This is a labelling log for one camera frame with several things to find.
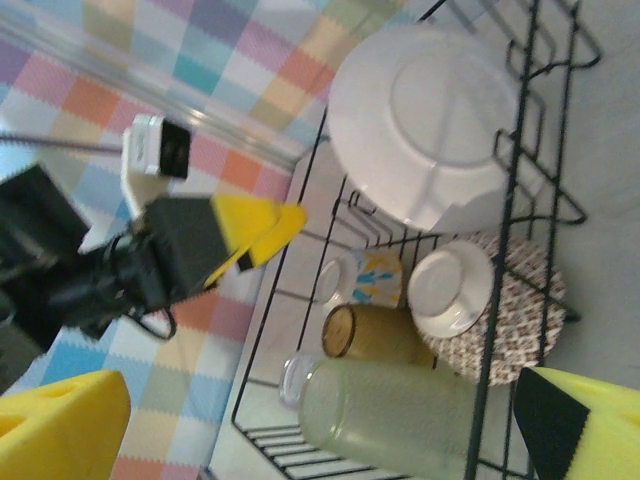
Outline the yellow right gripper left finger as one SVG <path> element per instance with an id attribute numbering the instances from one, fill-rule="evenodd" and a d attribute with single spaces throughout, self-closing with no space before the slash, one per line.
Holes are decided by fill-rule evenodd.
<path id="1" fill-rule="evenodd" d="M 123 375 L 100 370 L 1 398 L 3 479 L 108 479 L 131 400 Z"/>

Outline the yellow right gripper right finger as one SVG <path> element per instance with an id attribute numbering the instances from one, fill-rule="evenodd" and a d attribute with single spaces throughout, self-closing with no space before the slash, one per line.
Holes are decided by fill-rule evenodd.
<path id="1" fill-rule="evenodd" d="M 637 479 L 639 392 L 547 367 L 525 368 L 514 416 L 540 479 Z"/>

